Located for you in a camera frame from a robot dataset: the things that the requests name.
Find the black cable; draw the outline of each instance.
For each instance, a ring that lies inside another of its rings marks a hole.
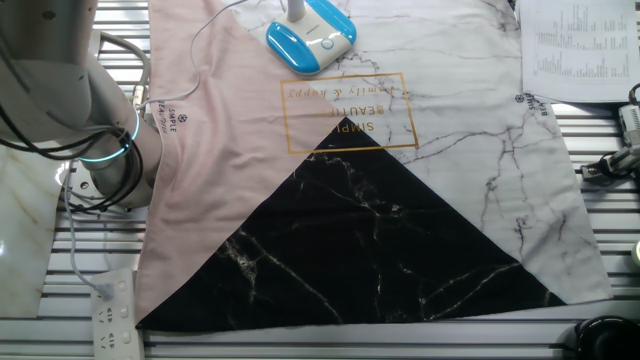
[[[4,107],[2,107],[2,104],[0,104],[0,118],[2,118],[2,120],[7,125],[9,130],[11,130],[11,132],[13,132],[13,134],[20,141],[22,141],[26,145],[26,147],[29,148],[29,150],[37,153],[40,156],[43,156],[43,157],[45,157],[47,159],[51,159],[51,160],[66,161],[66,160],[73,160],[73,159],[82,157],[83,155],[88,153],[89,150],[91,150],[95,146],[95,144],[98,143],[98,141],[100,141],[100,139],[102,139],[102,137],[99,137],[99,136],[93,138],[92,140],[90,140],[89,144],[86,147],[84,147],[82,150],[79,150],[75,154],[71,154],[71,155],[67,155],[67,156],[51,155],[51,154],[43,151],[42,149],[38,148],[37,146],[35,146],[31,141],[29,141],[29,139],[27,139],[22,134],[22,132],[20,132],[20,130],[18,130],[18,128],[15,126],[15,124],[9,119],[9,115],[7,115],[7,113],[5,112]]]
[[[629,102],[631,105],[638,106],[638,99],[636,98],[636,90],[640,89],[640,84],[634,86],[631,91],[629,91]]]
[[[71,143],[69,145],[64,145],[64,146],[59,146],[59,147],[55,147],[55,148],[44,148],[44,149],[40,149],[43,152],[46,153],[54,153],[54,152],[60,152],[60,151],[64,151],[64,150],[71,150],[74,148],[77,148],[78,146],[82,146],[86,143],[89,143],[91,140],[95,139],[95,138],[103,138],[104,136],[107,135],[107,132],[99,132],[96,134],[93,134],[91,136],[88,136],[80,141],[76,141],[74,143]],[[24,152],[35,152],[33,150],[31,150],[30,148],[26,147],[26,146],[20,146],[14,143],[11,143],[7,140],[4,139],[0,139],[0,145],[4,145],[8,148],[14,149],[14,150],[19,150],[19,151],[24,151]]]
[[[126,134],[121,140],[120,143],[122,146],[127,146],[128,141],[130,141],[130,137],[129,134]],[[117,202],[121,201],[122,199],[117,199],[114,201],[114,199],[116,198],[116,196],[118,196],[118,194],[120,194],[121,192],[125,191],[126,186],[127,186],[127,182],[129,180],[129,178],[131,177],[131,172],[133,171],[133,162],[132,162],[132,156],[131,156],[131,152],[127,153],[125,155],[125,168],[124,168],[124,173],[122,174],[122,181],[120,182],[120,185],[118,186],[118,188],[109,196],[107,196],[104,200],[102,200],[101,202],[95,204],[95,205],[91,205],[89,207],[86,207],[84,205],[78,205],[78,204],[72,204],[70,203],[69,205],[73,208],[72,212],[87,212],[87,211],[92,211],[92,210],[98,210],[98,211],[106,211],[106,209],[112,205],[115,205]]]
[[[122,182],[120,183],[120,186],[118,187],[118,189],[116,189],[110,196],[108,196],[107,198],[105,198],[103,201],[101,201],[98,204],[89,206],[89,207],[85,207],[84,205],[78,205],[78,204],[69,204],[71,207],[73,207],[74,209],[72,210],[73,212],[83,212],[83,213],[89,213],[89,211],[92,210],[98,210],[98,211],[106,211],[109,207],[121,202],[122,200],[124,200],[127,196],[129,196],[140,184],[140,182],[142,181],[143,175],[144,175],[144,162],[142,159],[142,154],[140,153],[140,149],[138,148],[138,145],[135,142],[131,142],[131,147],[133,148],[133,152],[130,152],[126,155],[125,157],[125,172],[122,176]],[[133,160],[134,160],[134,155],[136,157],[136,159],[138,160],[138,174],[136,176],[136,179],[133,181],[133,183],[131,184],[131,186],[129,186],[129,188],[124,191],[125,186],[127,184],[127,180],[130,178],[131,176],[131,172],[133,171]],[[124,191],[124,193],[122,193],[122,195],[118,198],[116,198],[116,196],[118,194],[120,194],[122,191]]]

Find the paper sheet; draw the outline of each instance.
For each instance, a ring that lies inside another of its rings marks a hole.
[[[632,0],[521,0],[523,90],[572,102],[627,101],[640,82]]]

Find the white cable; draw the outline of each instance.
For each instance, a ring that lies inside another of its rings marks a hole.
[[[76,265],[76,230],[73,224],[73,215],[71,214],[71,207],[69,206],[69,180],[71,179],[71,171],[67,173],[67,178],[64,181],[64,207],[67,211],[67,216],[69,217],[69,232],[71,233],[71,267],[73,268],[73,272],[78,276],[80,281],[85,283],[88,286],[91,286],[95,289],[100,296],[104,300],[110,300],[113,298],[113,284],[94,284],[91,281],[87,280],[80,271],[78,270],[78,266]]]
[[[193,58],[193,44],[196,41],[196,38],[198,37],[198,35],[200,35],[200,33],[207,28],[207,26],[209,26],[209,24],[211,24],[213,22],[213,20],[215,20],[218,15],[220,15],[223,11],[227,10],[230,7],[242,4],[243,2],[247,2],[249,0],[240,0],[240,1],[236,1],[232,4],[229,4],[225,7],[222,8],[222,10],[218,11],[215,15],[213,15],[213,17],[211,17],[211,19],[209,19],[209,21],[207,21],[206,24],[204,24],[203,27],[200,28],[200,30],[198,30],[198,32],[193,36],[193,38],[191,39],[191,47],[189,48],[189,55],[191,57],[191,64],[193,65],[193,69],[196,72],[196,84],[194,85],[194,87],[187,91],[184,94],[181,95],[177,95],[174,97],[170,97],[170,98],[163,98],[163,99],[150,99],[147,100],[145,102],[143,102],[142,104],[136,106],[136,110],[140,110],[140,109],[144,109],[145,106],[147,106],[147,104],[152,104],[152,103],[156,103],[156,102],[161,102],[161,101],[171,101],[171,100],[180,100],[180,99],[184,99],[185,97],[193,94],[194,91],[196,91],[198,89],[198,87],[200,86],[200,72],[198,71],[198,65],[196,65],[196,60]]]

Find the white marble print fabric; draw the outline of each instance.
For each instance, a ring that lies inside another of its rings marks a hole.
[[[403,73],[419,146],[387,151],[564,302],[610,298],[556,119],[521,94],[520,29],[507,1],[331,2],[359,35],[318,78]],[[232,12],[264,43],[282,10],[264,1]],[[393,77],[374,79],[343,81],[347,89],[402,88]],[[344,99],[327,100],[340,109]],[[389,96],[387,111],[406,112],[404,101]],[[412,143],[411,129],[386,125],[369,135],[382,145]]]
[[[65,164],[0,146],[0,318],[38,314]]]

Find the metal grating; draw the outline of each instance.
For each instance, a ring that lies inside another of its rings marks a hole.
[[[147,3],[104,0],[95,28],[122,36],[149,53]],[[141,74],[133,55],[106,44],[100,61],[130,92]],[[640,195],[630,180],[599,188],[582,182],[580,165],[620,149],[617,109],[555,105],[576,177],[614,287],[612,301],[416,325],[316,327],[184,336],[145,334],[147,359],[425,358],[559,359],[558,339],[598,315],[640,321],[640,269],[629,252],[640,240]],[[146,211],[78,221],[79,268],[95,274],[137,267]],[[2,320],[0,360],[93,359],[89,290],[72,275],[66,215],[59,214],[37,319]]]

